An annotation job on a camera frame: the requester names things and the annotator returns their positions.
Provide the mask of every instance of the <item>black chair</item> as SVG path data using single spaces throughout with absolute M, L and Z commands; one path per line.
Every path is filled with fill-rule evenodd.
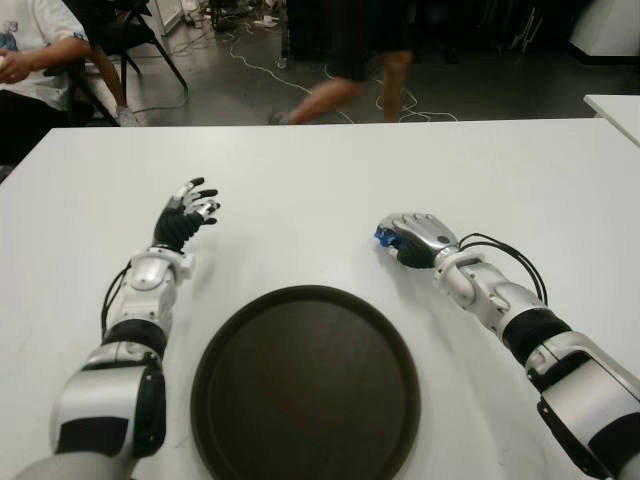
M 185 90 L 189 89 L 187 82 L 177 69 L 169 54 L 162 48 L 153 30 L 147 25 L 142 15 L 151 16 L 147 8 L 149 0 L 104 0 L 105 4 L 126 12 L 119 15 L 114 22 L 104 25 L 100 29 L 101 46 L 107 55 L 119 55 L 121 59 L 121 81 L 124 96 L 127 96 L 127 64 L 140 74 L 140 68 L 127 54 L 127 50 L 150 43 L 154 45 L 165 59 Z
M 67 95 L 67 111 L 69 113 L 69 122 L 71 123 L 71 126 L 83 127 L 89 123 L 93 117 L 94 108 L 102 114 L 104 120 L 112 127 L 120 126 L 116 119 L 113 118 L 113 115 L 111 115 L 107 107 L 105 107 L 96 94 L 93 93 L 93 90 L 84 78 L 84 62 L 79 61 L 67 63 L 57 67 L 48 68 L 44 71 L 45 77 L 57 77 L 65 74 L 70 80 L 69 92 Z M 79 101 L 76 98 L 77 90 L 80 90 L 90 103 Z

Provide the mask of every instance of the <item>chair leg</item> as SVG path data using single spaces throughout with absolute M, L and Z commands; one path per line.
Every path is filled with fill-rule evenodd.
M 136 71 L 136 73 L 138 75 L 140 75 L 140 67 L 138 67 L 138 65 L 136 65 L 136 62 L 133 61 L 133 59 L 127 54 L 124 54 L 124 59 L 126 60 L 126 62 L 131 65 L 133 67 L 133 69 Z
M 84 79 L 80 75 L 74 75 L 73 81 L 77 85 L 77 87 L 82 90 L 82 93 L 86 95 L 89 101 L 93 104 L 94 107 L 98 109 L 98 111 L 102 114 L 107 122 L 111 124 L 112 127 L 119 127 L 120 125 L 116 122 L 116 119 L 113 118 L 107 107 L 103 105 L 98 97 L 96 97 L 93 90 L 87 85 Z
M 173 73 L 175 73 L 176 77 L 178 77 L 178 80 L 180 81 L 184 89 L 189 90 L 187 81 L 183 78 L 182 74 L 180 73 L 180 70 L 178 70 L 178 68 L 175 66 L 175 64 L 171 60 L 171 57 L 167 54 L 164 48 L 162 48 L 162 45 L 160 45 L 160 42 L 158 41 L 158 39 L 154 37 L 151 43 L 153 43 L 156 46 L 160 54 L 164 57 L 164 60 L 167 62 L 171 70 L 173 70 Z
M 120 55 L 120 82 L 122 83 L 122 96 L 127 100 L 127 59 L 126 53 Z

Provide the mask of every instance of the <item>person's arm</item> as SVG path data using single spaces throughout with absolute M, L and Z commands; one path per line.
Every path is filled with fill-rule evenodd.
M 75 37 L 67 37 L 46 48 L 13 52 L 0 49 L 4 61 L 0 66 L 0 83 L 18 83 L 31 72 L 79 60 L 91 54 L 88 42 Z

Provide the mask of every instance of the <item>person's hand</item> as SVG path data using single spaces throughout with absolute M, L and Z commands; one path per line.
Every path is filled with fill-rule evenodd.
M 4 57 L 0 65 L 0 83 L 18 83 L 31 73 L 31 60 L 28 54 L 0 48 L 0 56 Z

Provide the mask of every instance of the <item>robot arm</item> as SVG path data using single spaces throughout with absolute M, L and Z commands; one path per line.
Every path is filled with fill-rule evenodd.
M 202 225 L 216 222 L 213 215 L 220 207 L 212 198 L 217 191 L 193 191 L 202 183 L 202 178 L 192 180 L 171 197 L 151 246 L 134 255 L 122 272 L 122 300 L 109 322 L 111 301 L 105 302 L 101 345 L 67 382 L 54 407 L 54 456 L 16 480 L 128 480 L 137 461 L 162 446 L 162 358 L 177 288 L 194 267 L 193 255 L 182 248 Z
M 401 263 L 434 268 L 434 282 L 473 313 L 524 366 L 538 412 L 587 475 L 640 478 L 640 381 L 483 256 L 461 250 L 432 215 L 391 215 L 376 238 Z

